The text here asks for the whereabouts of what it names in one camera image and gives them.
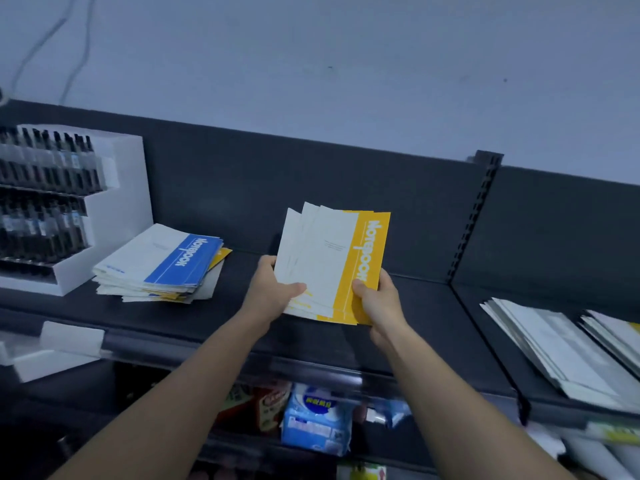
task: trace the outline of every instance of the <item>hand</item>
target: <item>hand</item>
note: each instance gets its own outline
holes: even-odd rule
[[[404,319],[398,290],[391,281],[391,276],[384,269],[380,270],[378,291],[367,288],[360,280],[354,280],[352,288],[356,296],[362,298],[362,307],[373,322],[373,343],[385,349],[397,332],[409,327]]]
[[[267,325],[282,315],[291,298],[297,297],[307,289],[307,285],[304,283],[291,285],[279,283],[273,273],[275,263],[276,256],[262,256],[260,258],[258,268],[251,278],[249,290],[247,290],[242,308],[240,308],[243,315]]]

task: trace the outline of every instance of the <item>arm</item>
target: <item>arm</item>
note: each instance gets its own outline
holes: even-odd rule
[[[391,278],[379,290],[353,282],[371,317],[371,338],[387,356],[447,480],[575,480],[542,448],[462,380],[404,320]]]
[[[51,480],[183,480],[254,343],[305,290],[279,284],[263,256],[240,311],[178,369],[132,404]]]

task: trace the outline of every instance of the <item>white wall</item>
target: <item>white wall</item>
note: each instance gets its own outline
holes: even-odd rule
[[[17,98],[57,103],[87,1]],[[3,87],[65,3],[0,0]],[[640,0],[98,0],[93,35],[71,106],[640,184]]]

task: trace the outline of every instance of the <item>cable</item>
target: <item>cable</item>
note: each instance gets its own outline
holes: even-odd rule
[[[91,55],[91,26],[93,22],[93,12],[95,7],[96,0],[89,0],[89,6],[87,8],[86,14],[86,24],[85,24],[85,32],[84,32],[84,53],[82,55],[82,59],[80,59],[80,63],[76,66],[71,75],[69,75],[69,79],[67,80],[67,84],[65,85],[65,90],[62,92],[62,96],[60,97],[60,106],[64,106],[65,101],[67,100],[67,96],[69,95],[69,91],[71,87],[73,87],[74,82],[76,81],[76,77],[84,66],[89,62],[89,55]]]
[[[15,94],[15,90],[18,87],[18,81],[22,76],[22,72],[24,68],[27,67],[27,64],[31,62],[32,58],[38,53],[38,51],[46,44],[52,37],[59,31],[68,21],[71,16],[71,12],[74,9],[74,5],[76,4],[76,0],[69,0],[67,8],[65,9],[62,17],[50,28],[46,31],[46,33],[36,42],[36,44],[30,49],[25,58],[20,63],[18,70],[15,72],[11,84],[9,85],[9,90],[0,91],[0,106],[4,106],[7,104],[11,98]]]

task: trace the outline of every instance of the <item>blue stripe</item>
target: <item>blue stripe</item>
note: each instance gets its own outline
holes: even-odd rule
[[[218,237],[189,234],[146,277],[145,282],[169,286],[197,286],[206,274],[213,256],[221,247],[222,239]]]

